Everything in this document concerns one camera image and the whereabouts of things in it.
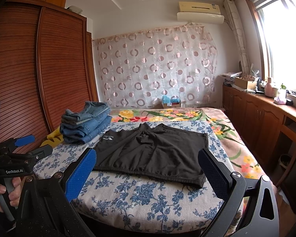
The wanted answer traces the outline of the person's left hand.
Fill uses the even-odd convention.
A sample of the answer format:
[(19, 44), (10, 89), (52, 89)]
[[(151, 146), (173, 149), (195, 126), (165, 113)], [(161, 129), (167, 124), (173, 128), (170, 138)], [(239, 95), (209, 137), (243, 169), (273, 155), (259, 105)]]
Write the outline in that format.
[[(14, 190), (9, 194), (10, 205), (12, 207), (18, 207), (21, 196), (21, 178), (13, 178), (11, 182), (13, 184)], [(4, 194), (5, 192), (6, 187), (0, 184), (0, 194)]]

